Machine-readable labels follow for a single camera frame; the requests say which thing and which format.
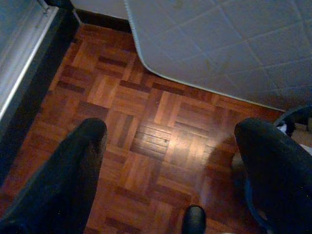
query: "baseboard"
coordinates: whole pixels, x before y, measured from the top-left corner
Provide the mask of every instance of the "baseboard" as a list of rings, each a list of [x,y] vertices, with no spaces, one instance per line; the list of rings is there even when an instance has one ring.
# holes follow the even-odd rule
[[[41,102],[78,27],[79,23],[71,11],[59,9],[2,118],[7,127],[0,139],[0,186],[40,109]]]
[[[94,24],[117,31],[131,33],[129,22],[126,19],[120,19],[79,9],[77,9],[76,12],[83,23]]]

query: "wall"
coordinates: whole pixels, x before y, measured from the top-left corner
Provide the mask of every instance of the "wall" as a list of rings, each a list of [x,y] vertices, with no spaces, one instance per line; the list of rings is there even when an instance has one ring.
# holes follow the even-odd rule
[[[71,0],[75,8],[127,19],[123,0]]]
[[[274,108],[312,104],[311,0],[126,0],[163,77]]]

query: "wooden floor tile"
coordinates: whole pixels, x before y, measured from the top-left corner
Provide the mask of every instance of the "wooden floor tile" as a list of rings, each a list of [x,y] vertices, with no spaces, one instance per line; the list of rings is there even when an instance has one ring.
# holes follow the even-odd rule
[[[0,193],[8,207],[65,136],[89,117],[108,127],[85,234],[180,234],[201,205],[206,233],[258,234],[231,161],[237,123],[280,112],[188,87],[144,68],[131,34],[79,28]]]

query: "mattress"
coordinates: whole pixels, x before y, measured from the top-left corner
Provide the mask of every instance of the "mattress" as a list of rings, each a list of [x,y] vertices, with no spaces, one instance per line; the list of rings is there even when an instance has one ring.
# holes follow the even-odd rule
[[[274,109],[312,104],[310,0],[125,0],[143,65]]]

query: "wood floor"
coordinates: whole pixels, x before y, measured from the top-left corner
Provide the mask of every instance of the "wood floor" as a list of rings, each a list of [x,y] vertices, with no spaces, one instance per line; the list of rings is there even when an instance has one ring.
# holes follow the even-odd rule
[[[179,234],[199,204],[208,234],[259,233],[234,193],[235,125],[279,112],[162,79],[141,64],[132,36],[81,26],[2,188],[1,212],[83,119],[108,126],[86,234]]]

